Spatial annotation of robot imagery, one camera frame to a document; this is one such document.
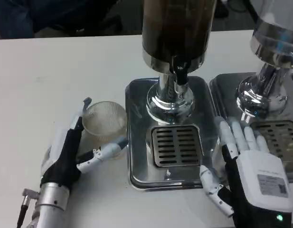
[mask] clear plastic cup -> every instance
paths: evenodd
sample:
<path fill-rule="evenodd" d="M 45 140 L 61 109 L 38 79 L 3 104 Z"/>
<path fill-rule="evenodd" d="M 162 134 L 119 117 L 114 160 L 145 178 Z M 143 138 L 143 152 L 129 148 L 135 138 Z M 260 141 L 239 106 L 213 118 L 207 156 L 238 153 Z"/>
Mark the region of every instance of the clear plastic cup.
<path fill-rule="evenodd" d="M 99 148 L 121 135 L 126 136 L 126 111 L 115 102 L 93 104 L 83 114 L 82 122 L 89 147 Z"/>

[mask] stainless steel drip tray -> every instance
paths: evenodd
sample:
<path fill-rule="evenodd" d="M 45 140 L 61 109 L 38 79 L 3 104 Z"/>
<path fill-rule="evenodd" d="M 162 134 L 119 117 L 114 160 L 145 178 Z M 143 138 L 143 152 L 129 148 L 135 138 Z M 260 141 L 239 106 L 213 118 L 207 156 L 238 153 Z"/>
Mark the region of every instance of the stainless steel drip tray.
<path fill-rule="evenodd" d="M 199 165 L 202 150 L 197 127 L 155 127 L 151 136 L 151 150 L 158 167 Z"/>
<path fill-rule="evenodd" d="M 189 77 L 194 112 L 181 124 L 165 125 L 146 110 L 147 93 L 157 82 L 157 78 L 137 79 L 126 88 L 131 183 L 141 190 L 200 188 L 201 158 L 217 144 L 208 85 L 202 78 Z"/>
<path fill-rule="evenodd" d="M 241 119 L 242 112 L 237 107 L 235 98 L 236 88 L 242 80 L 253 74 L 255 73 L 223 74 L 210 82 L 214 104 L 220 116 Z M 252 119 L 251 127 L 265 137 L 270 152 L 281 158 L 289 182 L 293 182 L 293 77 L 285 77 L 283 85 L 288 94 L 285 109 L 261 122 Z"/>

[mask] drip tray grate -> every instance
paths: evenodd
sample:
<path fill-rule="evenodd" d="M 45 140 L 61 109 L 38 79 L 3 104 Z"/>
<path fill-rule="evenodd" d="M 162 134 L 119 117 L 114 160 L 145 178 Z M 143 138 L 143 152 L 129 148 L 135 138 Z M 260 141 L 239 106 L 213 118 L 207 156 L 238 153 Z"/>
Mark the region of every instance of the drip tray grate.
<path fill-rule="evenodd" d="M 293 121 L 266 121 L 251 124 L 266 140 L 270 152 L 278 156 L 287 173 L 293 173 Z"/>
<path fill-rule="evenodd" d="M 195 126 L 155 127 L 151 135 L 154 161 L 158 167 L 199 165 L 202 150 Z"/>

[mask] green led light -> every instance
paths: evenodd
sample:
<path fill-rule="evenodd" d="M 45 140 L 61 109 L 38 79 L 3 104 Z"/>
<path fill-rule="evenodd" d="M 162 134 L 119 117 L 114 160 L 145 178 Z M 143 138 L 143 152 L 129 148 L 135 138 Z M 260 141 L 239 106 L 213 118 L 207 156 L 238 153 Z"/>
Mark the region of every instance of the green led light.
<path fill-rule="evenodd" d="M 282 222 L 283 219 L 284 219 L 282 215 L 277 215 L 276 218 L 277 218 L 279 221 L 281 221 L 281 222 Z"/>

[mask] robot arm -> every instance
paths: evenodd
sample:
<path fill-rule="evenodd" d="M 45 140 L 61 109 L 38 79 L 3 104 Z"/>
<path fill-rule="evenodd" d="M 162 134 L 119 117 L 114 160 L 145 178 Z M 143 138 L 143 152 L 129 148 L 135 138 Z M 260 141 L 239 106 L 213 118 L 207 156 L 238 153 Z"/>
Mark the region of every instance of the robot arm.
<path fill-rule="evenodd" d="M 69 129 L 60 129 L 57 132 L 42 163 L 40 191 L 24 190 L 23 192 L 24 200 L 17 228 L 23 224 L 31 199 L 37 202 L 32 222 L 28 227 L 61 227 L 71 188 L 81 173 L 86 173 L 103 161 L 114 157 L 128 144 L 125 137 L 120 137 L 114 142 L 102 145 L 99 150 L 92 150 L 77 157 L 84 129 L 82 114 L 90 103 L 90 98 L 85 99 L 83 109 L 75 115 Z"/>
<path fill-rule="evenodd" d="M 206 195 L 225 215 L 233 216 L 235 227 L 291 227 L 291 193 L 280 158 L 270 154 L 265 138 L 249 126 L 242 131 L 233 118 L 216 121 L 230 190 L 201 165 Z"/>

